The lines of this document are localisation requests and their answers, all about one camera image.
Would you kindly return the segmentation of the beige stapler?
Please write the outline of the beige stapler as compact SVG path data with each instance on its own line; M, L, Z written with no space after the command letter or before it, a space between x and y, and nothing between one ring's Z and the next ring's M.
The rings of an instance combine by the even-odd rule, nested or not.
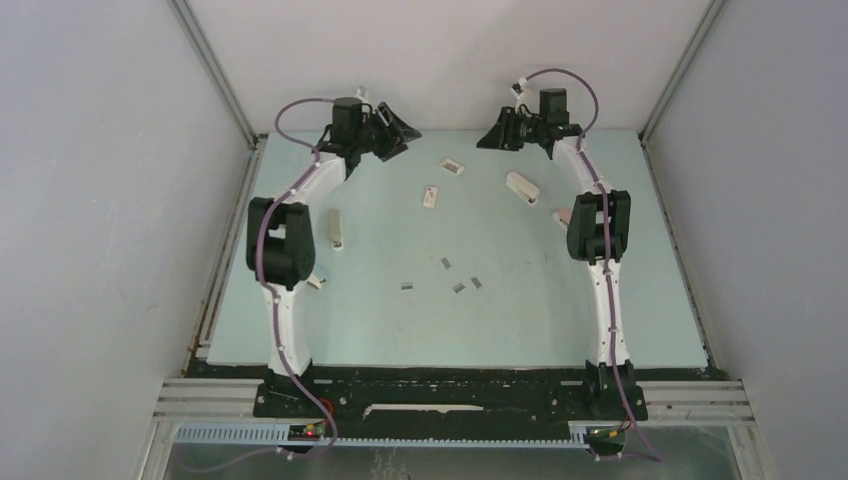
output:
M328 212L329 238L333 250L344 248L342 217L339 209L331 208Z

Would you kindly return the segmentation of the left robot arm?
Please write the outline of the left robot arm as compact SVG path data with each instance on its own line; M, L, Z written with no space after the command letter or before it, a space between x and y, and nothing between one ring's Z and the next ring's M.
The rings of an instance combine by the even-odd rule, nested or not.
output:
M384 102L339 97L327 103L331 120L318 140L281 135L309 150L305 171L282 193L254 197L248 204L246 264L263 290L271 334L264 386L297 417L316 403L316 390L306 382L312 356L295 319L297 295L316 264L310 207L347 181L364 155L386 162L422 136Z

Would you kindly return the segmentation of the small pink stapler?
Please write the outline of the small pink stapler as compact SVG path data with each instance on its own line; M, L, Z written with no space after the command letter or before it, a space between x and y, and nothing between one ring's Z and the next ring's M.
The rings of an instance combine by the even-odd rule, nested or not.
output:
M553 213L553 218L564 230L567 230L571 224L572 211L568 208L558 209Z

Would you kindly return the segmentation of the white staple box barcode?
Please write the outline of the white staple box barcode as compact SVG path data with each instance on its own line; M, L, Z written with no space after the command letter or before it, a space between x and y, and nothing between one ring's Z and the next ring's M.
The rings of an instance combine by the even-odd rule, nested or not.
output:
M453 174L455 176L461 175L463 173L464 169L465 169L465 167L462 164L460 164L460 163L458 163L458 162L456 162L456 161L454 161L450 158L444 158L440 162L440 167L442 169L444 169L445 171L450 172L451 174Z

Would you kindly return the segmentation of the grey white stapler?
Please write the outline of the grey white stapler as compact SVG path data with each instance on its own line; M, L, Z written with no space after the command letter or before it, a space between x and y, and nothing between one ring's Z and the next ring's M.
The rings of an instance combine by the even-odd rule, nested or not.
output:
M306 279L306 283L316 290L321 290L326 282L327 279L325 276L316 273L311 273Z

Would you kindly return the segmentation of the small white staple box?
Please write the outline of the small white staple box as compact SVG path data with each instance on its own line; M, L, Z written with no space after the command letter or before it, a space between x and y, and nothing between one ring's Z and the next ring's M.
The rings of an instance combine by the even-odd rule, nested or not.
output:
M427 186L425 188L422 205L424 208L434 209L437 205L439 188L435 186Z

